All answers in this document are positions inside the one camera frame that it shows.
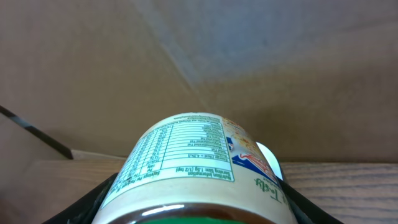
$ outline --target plastic jar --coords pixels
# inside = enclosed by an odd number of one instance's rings
[[[257,144],[231,120],[185,113],[138,140],[93,223],[297,223]]]

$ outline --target white label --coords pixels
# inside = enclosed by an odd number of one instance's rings
[[[140,138],[101,208],[130,189],[158,180],[204,177],[234,182],[221,120],[202,115],[176,119]]]

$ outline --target wooden surface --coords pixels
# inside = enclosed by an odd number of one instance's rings
[[[123,161],[41,161],[1,192],[5,223],[40,223],[118,172]],[[398,165],[283,163],[289,184],[345,223],[398,223]]]

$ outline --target logo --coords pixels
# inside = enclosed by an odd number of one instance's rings
[[[271,180],[274,184],[278,185],[278,182],[272,172],[271,168],[264,161],[254,157],[251,154],[239,154],[232,158],[232,162],[236,165],[248,168],[258,174],[261,174],[265,178]]]

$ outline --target nutrition facts label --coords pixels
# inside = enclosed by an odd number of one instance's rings
[[[185,116],[147,133],[136,144],[102,207],[129,189],[176,177],[234,181],[219,118]]]

